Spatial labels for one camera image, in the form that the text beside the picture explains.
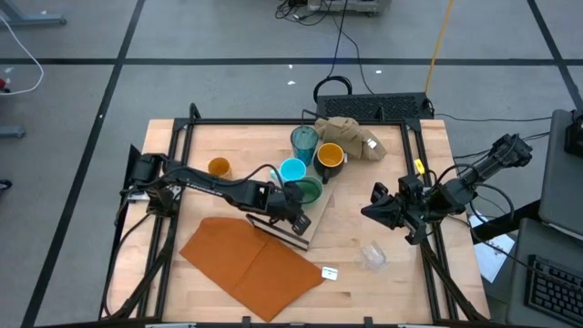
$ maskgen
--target wooden table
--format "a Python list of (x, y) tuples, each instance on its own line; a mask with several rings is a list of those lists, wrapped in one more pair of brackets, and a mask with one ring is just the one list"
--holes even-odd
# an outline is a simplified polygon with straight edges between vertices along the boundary
[[(168, 151), (171, 127), (172, 120), (151, 120), (143, 152)], [(441, 120), (428, 120), (422, 121), (422, 127), (429, 166), (439, 175), (453, 164), (445, 124)], [(286, 159), (291, 148), (289, 136), (294, 128), (285, 125), (196, 126), (189, 165), (206, 169), (211, 159), (222, 156), (230, 160), (233, 178), (241, 178), (262, 163), (279, 164)], [(377, 162), (349, 160), (338, 177), (310, 250), (296, 250), (319, 267), (338, 269), (338, 281), (326, 281), (308, 291), (277, 315), (274, 323), (362, 323), (364, 316), (372, 316), (374, 323), (431, 322), (421, 253), (418, 247), (404, 240), (407, 229), (391, 231), (360, 213), (360, 209), (370, 203), (376, 181), (394, 192), (397, 179), (407, 173), (400, 129), (368, 128), (384, 144), (387, 155)], [(415, 154), (414, 142), (411, 147)], [(268, 178), (268, 170), (255, 177)], [(144, 202), (129, 206), (124, 233), (144, 216), (145, 208)], [(245, 220), (244, 214), (220, 198), (195, 190), (185, 191), (163, 316), (165, 322), (240, 323), (241, 317), (246, 315), (254, 323), (262, 322), (178, 254), (202, 219), (224, 216)], [(132, 233), (120, 251), (108, 297), (113, 311), (142, 278), (153, 222), (150, 219)], [(489, 317), (468, 228), (460, 222), (445, 220), (442, 231), (452, 278), (476, 309)], [(377, 273), (363, 269), (357, 260), (360, 248), (372, 241), (380, 245), (388, 259), (388, 265)], [(446, 318), (443, 286), (437, 276), (435, 281), (441, 315)], [(157, 291), (158, 282), (155, 281), (148, 314), (153, 313)]]

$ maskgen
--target white label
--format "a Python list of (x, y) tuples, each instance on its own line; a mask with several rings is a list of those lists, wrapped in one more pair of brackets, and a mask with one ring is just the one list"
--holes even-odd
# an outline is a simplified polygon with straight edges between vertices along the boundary
[(376, 142), (372, 139), (366, 140), (366, 143), (368, 144), (368, 147), (370, 147), (371, 149), (374, 149), (376, 147)]
[(330, 280), (336, 280), (338, 278), (338, 270), (328, 267), (322, 268), (322, 277)]

